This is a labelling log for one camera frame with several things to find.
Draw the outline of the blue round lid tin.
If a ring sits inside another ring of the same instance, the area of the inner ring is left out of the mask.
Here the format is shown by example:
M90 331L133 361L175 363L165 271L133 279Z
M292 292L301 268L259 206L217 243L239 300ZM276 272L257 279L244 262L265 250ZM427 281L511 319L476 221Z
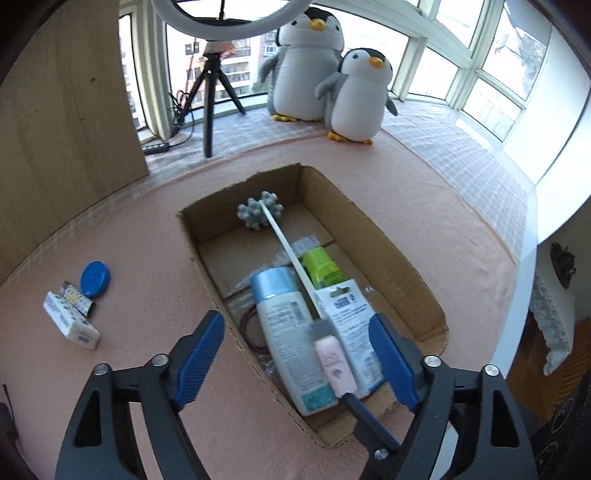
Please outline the blue round lid tin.
M110 283L110 270L102 261L90 262L80 276L80 290L90 299L102 296Z

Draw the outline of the small pink white tube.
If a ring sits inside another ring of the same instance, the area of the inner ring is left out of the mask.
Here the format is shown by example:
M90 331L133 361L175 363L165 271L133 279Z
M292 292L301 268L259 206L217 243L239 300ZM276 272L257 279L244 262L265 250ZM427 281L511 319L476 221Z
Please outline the small pink white tube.
M328 378L335 397L341 399L346 394L355 394L358 391L358 384L331 320L315 321L311 324L311 331L314 335L315 354L320 360L322 370Z

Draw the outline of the white massage roller grey balls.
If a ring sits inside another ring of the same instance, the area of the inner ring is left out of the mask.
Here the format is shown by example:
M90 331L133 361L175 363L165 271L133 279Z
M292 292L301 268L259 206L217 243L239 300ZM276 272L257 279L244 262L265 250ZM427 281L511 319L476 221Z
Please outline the white massage roller grey balls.
M307 272L305 272L304 266L297 257L293 246L291 246L290 241L287 240L287 236L280 228L279 221L283 217L283 205L280 204L276 193L263 191L260 193L259 199L247 199L245 203L238 205L236 216L250 230L259 231L263 226L270 226L273 229L277 240L279 240L281 247L283 247L283 251L286 252L287 257L290 259L290 263L294 267L297 277L300 278L301 284L304 285L304 290L308 293L312 305L315 306L318 316L322 320L327 320L328 314L325 312L320 298L318 298L317 290L312 285L311 279L308 277Z

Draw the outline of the large plush penguin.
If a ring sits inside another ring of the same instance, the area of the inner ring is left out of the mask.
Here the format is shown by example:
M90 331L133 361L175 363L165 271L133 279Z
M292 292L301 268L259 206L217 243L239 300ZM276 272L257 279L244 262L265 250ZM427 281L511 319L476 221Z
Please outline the large plush penguin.
M259 68L259 82L269 84L270 117L281 122L322 121L325 100L315 96L315 88L342 59L345 41L339 19L310 7L277 30L276 46L276 53Z

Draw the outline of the patterned white tissue pack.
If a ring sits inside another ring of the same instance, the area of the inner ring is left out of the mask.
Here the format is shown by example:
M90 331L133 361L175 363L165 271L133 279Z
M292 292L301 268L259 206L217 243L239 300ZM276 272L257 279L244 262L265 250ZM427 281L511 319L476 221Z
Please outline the patterned white tissue pack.
M86 349L97 348L100 332L62 296L49 291L43 308L67 340Z

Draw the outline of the black tripod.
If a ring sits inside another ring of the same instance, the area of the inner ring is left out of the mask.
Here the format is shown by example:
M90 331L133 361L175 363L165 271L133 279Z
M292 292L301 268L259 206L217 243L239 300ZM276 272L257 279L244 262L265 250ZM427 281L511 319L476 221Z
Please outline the black tripod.
M204 126L204 157L206 159L211 158L213 154L213 119L217 84L221 84L223 90L228 93L229 99L238 109L238 112L242 115L245 114L245 108L238 95L236 95L235 89L231 86L228 75L222 71L222 56L232 49L233 43L231 41L209 41L207 43L204 50L204 66L184 102L178 103L177 110L174 113L175 125L177 129L180 129L184 125L186 114L192 110L193 99L197 96L201 85L204 85L204 118L202 119L202 126Z

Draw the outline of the oak veneer board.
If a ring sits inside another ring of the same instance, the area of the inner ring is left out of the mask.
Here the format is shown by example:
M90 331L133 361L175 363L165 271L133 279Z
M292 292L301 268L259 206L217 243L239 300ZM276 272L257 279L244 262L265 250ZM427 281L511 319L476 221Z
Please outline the oak veneer board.
M66 1L1 85L1 276L148 173L128 107L119 4Z

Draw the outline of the cardboard box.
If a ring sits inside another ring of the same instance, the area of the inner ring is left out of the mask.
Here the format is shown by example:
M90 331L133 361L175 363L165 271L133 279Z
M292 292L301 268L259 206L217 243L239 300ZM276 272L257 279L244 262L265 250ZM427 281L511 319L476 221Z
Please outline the cardboard box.
M287 415L318 445L335 448L353 434L355 419L341 407L308 417L297 412L283 386L263 369L262 355L239 330L252 305L250 277L290 260L270 228L249 230L238 205L267 191L284 211L280 228L297 255L322 246L342 273L358 282L374 309L425 354L441 354L448 343L443 309L419 272L386 234L324 174L294 164L259 172L184 207L178 214L192 260L223 314L235 346Z

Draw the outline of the small plush penguin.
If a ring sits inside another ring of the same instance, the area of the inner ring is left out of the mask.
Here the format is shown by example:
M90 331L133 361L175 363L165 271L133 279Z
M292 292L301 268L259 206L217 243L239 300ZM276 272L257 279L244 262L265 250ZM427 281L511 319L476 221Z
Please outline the small plush penguin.
M337 70L315 88L315 97L325 100L327 137L372 145L385 111L399 114L389 93L393 75L393 66L381 51L370 47L349 50Z

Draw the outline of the green tube bottle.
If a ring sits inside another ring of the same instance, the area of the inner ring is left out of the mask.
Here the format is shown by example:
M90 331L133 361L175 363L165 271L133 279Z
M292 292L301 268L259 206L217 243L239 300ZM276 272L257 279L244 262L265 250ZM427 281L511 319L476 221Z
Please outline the green tube bottle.
M324 247L315 247L305 252L301 260L304 262L304 269L311 279L312 285L319 290L346 281L337 263L332 260Z

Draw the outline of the blue-white packet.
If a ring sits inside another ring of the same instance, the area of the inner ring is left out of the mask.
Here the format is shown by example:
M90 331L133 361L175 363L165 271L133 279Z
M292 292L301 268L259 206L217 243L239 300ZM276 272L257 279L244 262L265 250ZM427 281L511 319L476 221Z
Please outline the blue-white packet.
M355 375L358 391L353 395L363 399L384 382L369 338L370 319L376 311L353 279L319 289L317 294Z

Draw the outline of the black power adapter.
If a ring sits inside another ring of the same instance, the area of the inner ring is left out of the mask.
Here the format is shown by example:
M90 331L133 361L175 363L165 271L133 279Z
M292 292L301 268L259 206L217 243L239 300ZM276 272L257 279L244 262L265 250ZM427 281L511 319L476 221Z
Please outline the black power adapter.
M10 407L4 402L0 403L0 424L9 440L15 442L19 437L18 430Z

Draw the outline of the white bottle light-blue cap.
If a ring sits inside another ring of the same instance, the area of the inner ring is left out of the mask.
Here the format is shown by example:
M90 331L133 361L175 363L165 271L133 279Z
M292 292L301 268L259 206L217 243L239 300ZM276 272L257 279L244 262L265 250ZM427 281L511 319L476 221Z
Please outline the white bottle light-blue cap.
M260 271L250 288L266 345L298 413L307 417L335 406L338 400L315 354L311 313L293 271Z

